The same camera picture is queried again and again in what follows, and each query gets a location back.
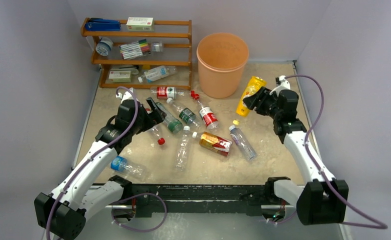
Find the yellow juice bottle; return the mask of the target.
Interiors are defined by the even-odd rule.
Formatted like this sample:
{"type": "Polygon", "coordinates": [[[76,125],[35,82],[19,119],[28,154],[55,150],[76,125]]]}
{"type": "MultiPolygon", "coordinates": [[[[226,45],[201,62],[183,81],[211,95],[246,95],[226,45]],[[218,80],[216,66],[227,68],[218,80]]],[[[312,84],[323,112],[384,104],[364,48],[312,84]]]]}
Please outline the yellow juice bottle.
{"type": "Polygon", "coordinates": [[[250,113],[248,107],[244,104],[244,99],[254,95],[261,87],[265,87],[267,82],[258,76],[252,76],[247,86],[245,87],[236,108],[237,116],[232,121],[235,126],[241,122],[241,118],[245,118],[250,113]]]}

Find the clear bottle purple label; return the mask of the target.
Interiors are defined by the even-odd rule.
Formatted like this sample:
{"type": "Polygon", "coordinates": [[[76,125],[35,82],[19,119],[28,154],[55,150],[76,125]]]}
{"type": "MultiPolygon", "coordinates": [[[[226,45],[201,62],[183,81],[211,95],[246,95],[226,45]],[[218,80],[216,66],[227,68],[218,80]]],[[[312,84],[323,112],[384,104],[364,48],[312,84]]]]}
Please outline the clear bottle purple label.
{"type": "Polygon", "coordinates": [[[247,137],[244,135],[240,128],[237,128],[235,125],[231,125],[229,128],[229,134],[244,156],[247,161],[252,161],[257,157],[257,153],[248,141],[247,137]]]}

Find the clear plastic bottle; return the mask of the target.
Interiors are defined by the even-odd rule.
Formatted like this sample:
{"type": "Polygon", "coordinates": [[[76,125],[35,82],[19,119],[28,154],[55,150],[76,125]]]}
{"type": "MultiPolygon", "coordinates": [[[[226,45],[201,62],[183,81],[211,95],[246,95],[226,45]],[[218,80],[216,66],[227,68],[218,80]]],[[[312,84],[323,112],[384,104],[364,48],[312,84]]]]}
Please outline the clear plastic bottle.
{"type": "Polygon", "coordinates": [[[181,139],[175,156],[174,166],[178,171],[183,171],[188,163],[191,149],[192,132],[189,126],[183,127],[181,139]]]}

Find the red label bottle red cap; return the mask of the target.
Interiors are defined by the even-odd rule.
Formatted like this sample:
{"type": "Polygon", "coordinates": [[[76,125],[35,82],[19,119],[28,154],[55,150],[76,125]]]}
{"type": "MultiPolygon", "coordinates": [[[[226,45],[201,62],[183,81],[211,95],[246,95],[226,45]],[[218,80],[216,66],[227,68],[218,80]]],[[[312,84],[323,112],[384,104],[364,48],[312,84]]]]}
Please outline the red label bottle red cap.
{"type": "Polygon", "coordinates": [[[190,91],[190,96],[197,103],[198,114],[206,128],[211,132],[217,131],[220,128],[220,123],[207,102],[194,90],[190,91]]]}

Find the orange red tea bottle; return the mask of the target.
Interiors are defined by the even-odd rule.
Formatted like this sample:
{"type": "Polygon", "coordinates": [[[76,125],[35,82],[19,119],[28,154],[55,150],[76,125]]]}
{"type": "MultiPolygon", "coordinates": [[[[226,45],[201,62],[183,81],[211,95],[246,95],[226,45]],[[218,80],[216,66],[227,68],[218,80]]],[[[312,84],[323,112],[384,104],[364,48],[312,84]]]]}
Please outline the orange red tea bottle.
{"type": "Polygon", "coordinates": [[[232,142],[228,139],[219,137],[209,132],[193,132],[192,138],[198,141],[198,144],[216,154],[227,157],[230,153],[232,142]]]}

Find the clear bottle blue label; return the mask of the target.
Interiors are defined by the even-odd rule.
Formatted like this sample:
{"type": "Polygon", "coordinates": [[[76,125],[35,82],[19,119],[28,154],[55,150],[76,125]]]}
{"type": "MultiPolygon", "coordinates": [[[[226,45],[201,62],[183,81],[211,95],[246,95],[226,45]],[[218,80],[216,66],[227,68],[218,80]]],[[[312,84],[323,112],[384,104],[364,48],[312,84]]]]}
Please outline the clear bottle blue label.
{"type": "Polygon", "coordinates": [[[129,161],[122,156],[115,157],[111,163],[110,168],[116,173],[120,173],[126,177],[132,177],[137,180],[145,180],[148,175],[148,171],[145,166],[129,161]]]}

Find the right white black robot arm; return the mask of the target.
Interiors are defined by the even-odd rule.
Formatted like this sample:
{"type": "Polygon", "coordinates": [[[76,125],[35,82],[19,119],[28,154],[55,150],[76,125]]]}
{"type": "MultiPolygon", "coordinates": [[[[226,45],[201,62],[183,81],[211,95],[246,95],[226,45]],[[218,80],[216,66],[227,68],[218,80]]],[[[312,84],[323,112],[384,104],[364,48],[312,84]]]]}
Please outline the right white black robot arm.
{"type": "Polygon", "coordinates": [[[300,187],[288,177],[270,177],[264,186],[265,199],[272,204],[285,200],[294,206],[305,226],[341,224],[346,205],[339,197],[348,198],[349,186],[329,172],[311,145],[308,131],[297,117],[298,94],[289,89],[275,93],[261,87],[242,102],[249,110],[272,118],[274,133],[295,160],[305,183],[300,187]]]}

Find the orange plastic bin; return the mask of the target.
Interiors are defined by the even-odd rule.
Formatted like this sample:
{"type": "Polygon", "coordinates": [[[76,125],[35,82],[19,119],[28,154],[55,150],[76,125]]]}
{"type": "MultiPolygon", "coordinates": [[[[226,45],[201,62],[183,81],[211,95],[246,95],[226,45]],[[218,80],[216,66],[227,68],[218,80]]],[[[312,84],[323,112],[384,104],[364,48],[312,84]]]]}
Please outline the orange plastic bin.
{"type": "Polygon", "coordinates": [[[235,34],[205,36],[196,49],[201,90],[216,99],[231,96],[240,85],[249,55],[246,42],[235,34]]]}

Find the white box on bottom shelf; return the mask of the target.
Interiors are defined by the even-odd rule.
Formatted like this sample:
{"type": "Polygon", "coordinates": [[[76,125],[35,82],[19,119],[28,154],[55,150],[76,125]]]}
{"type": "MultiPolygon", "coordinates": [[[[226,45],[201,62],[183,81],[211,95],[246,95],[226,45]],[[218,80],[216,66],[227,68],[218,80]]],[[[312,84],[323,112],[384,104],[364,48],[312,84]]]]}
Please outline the white box on bottom shelf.
{"type": "Polygon", "coordinates": [[[108,79],[113,83],[129,83],[131,78],[130,70],[111,70],[108,75],[108,79]]]}

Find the clear bottle on shelf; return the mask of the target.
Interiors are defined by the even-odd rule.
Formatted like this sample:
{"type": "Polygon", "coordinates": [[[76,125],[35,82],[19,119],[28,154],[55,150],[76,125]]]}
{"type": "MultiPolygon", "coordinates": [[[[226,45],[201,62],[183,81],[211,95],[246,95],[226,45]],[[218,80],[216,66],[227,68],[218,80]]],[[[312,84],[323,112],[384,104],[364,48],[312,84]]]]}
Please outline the clear bottle on shelf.
{"type": "Polygon", "coordinates": [[[139,83],[152,83],[165,77],[174,75],[177,72],[178,70],[176,66],[161,65],[144,71],[143,74],[137,78],[137,80],[139,83]]]}

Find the wooden three-tier shelf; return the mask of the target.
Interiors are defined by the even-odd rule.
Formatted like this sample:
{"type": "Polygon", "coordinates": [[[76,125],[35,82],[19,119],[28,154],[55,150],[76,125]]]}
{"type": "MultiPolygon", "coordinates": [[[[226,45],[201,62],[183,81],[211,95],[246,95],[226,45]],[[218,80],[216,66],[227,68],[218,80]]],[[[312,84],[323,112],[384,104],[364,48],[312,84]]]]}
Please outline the wooden three-tier shelf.
{"type": "Polygon", "coordinates": [[[192,45],[192,21],[191,20],[155,20],[154,31],[128,31],[127,20],[119,21],[121,30],[118,31],[89,31],[86,24],[90,22],[87,17],[80,29],[83,37],[91,37],[95,45],[101,42],[103,37],[113,40],[113,50],[108,56],[102,56],[95,50],[91,55],[91,63],[100,66],[98,85],[101,88],[117,88],[120,86],[135,89],[150,89],[152,86],[173,86],[192,89],[193,83],[193,45],[192,45]],[[123,59],[119,47],[139,40],[146,40],[143,49],[148,50],[152,41],[160,40],[163,44],[163,52],[139,56],[132,59],[123,59]],[[173,80],[162,79],[153,84],[140,83],[137,77],[131,82],[112,82],[108,80],[110,69],[119,65],[138,65],[158,67],[175,66],[179,76],[173,80]]]}

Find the blue white tape roll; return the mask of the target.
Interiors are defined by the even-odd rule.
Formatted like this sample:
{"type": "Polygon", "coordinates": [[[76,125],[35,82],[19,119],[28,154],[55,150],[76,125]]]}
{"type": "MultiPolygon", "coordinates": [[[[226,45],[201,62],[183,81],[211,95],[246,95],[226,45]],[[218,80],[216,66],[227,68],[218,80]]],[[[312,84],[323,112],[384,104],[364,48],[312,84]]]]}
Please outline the blue white tape roll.
{"type": "Polygon", "coordinates": [[[95,51],[99,55],[103,57],[107,57],[112,51],[113,46],[114,46],[114,42],[110,38],[102,37],[100,41],[96,44],[95,51]]]}

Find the white green small box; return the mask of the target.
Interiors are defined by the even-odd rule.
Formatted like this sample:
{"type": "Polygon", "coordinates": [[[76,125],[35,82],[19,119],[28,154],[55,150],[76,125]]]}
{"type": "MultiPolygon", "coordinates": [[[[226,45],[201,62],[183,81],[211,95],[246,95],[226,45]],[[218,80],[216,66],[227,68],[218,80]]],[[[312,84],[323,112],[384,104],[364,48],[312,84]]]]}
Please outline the white green small box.
{"type": "Polygon", "coordinates": [[[134,32],[153,32],[153,17],[129,17],[126,22],[126,29],[134,32]]]}

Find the blue stapler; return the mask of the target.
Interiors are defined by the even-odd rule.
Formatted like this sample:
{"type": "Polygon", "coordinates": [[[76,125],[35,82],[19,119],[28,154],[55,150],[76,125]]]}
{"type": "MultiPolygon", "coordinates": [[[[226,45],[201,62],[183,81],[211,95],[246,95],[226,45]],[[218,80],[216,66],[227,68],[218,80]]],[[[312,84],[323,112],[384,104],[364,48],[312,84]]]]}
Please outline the blue stapler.
{"type": "Polygon", "coordinates": [[[104,18],[90,18],[85,24],[84,28],[91,32],[110,32],[120,31],[121,24],[118,20],[104,19],[104,18]]]}

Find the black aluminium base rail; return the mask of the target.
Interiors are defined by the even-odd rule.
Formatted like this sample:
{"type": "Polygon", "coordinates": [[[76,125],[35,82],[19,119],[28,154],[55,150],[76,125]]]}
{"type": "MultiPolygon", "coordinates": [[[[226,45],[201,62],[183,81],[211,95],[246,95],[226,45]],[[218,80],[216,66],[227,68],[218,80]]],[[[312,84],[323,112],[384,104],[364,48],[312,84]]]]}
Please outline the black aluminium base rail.
{"type": "Polygon", "coordinates": [[[154,213],[244,214],[250,217],[286,217],[294,205],[272,196],[264,185],[120,184],[107,191],[107,206],[134,210],[136,217],[154,213]]]}

